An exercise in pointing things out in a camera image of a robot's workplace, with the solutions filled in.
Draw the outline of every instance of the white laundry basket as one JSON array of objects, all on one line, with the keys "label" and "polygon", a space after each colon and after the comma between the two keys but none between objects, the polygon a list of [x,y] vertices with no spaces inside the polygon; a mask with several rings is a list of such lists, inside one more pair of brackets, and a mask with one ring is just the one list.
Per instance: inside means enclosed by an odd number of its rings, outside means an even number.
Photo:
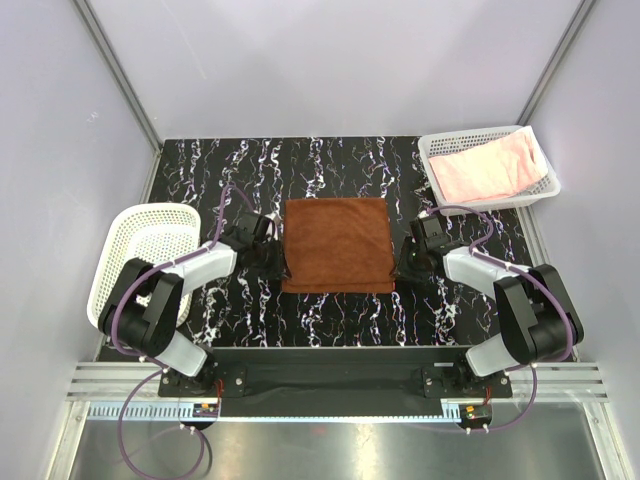
[{"label": "white laundry basket", "polygon": [[[111,224],[91,285],[87,316],[98,317],[124,264],[138,257],[158,264],[195,250],[200,243],[200,215],[178,203],[149,203],[128,208]],[[148,298],[138,298],[143,305]],[[191,294],[182,297],[177,325],[189,314]]]},{"label": "white laundry basket", "polygon": [[[508,127],[496,127],[496,128],[480,128],[476,130],[461,130],[459,132],[438,133],[435,135],[425,135],[418,141],[418,148],[420,150],[420,158],[422,159],[422,165],[427,173],[429,183],[433,190],[433,194],[436,197],[436,203],[438,206],[451,205],[451,202],[447,202],[442,194],[438,180],[431,168],[429,158],[439,155],[449,155],[451,153],[467,150],[477,145],[483,145],[491,140],[497,140],[504,136],[514,133],[518,130],[529,132],[533,139],[534,148],[537,148],[547,162],[549,173],[542,178],[535,185],[531,186],[524,192],[519,193],[513,197],[499,198],[494,200],[480,200],[477,202],[466,202],[463,205],[469,208],[473,208],[480,212],[486,212],[487,210],[499,210],[503,208],[518,208],[526,207],[532,203],[537,202],[541,198],[553,197],[560,193],[560,182],[556,177],[553,167],[549,163],[547,156],[544,154],[538,141],[533,134],[531,127],[520,127],[518,125],[512,125]],[[446,209],[442,210],[443,215],[462,215],[467,212],[460,209]]]}]

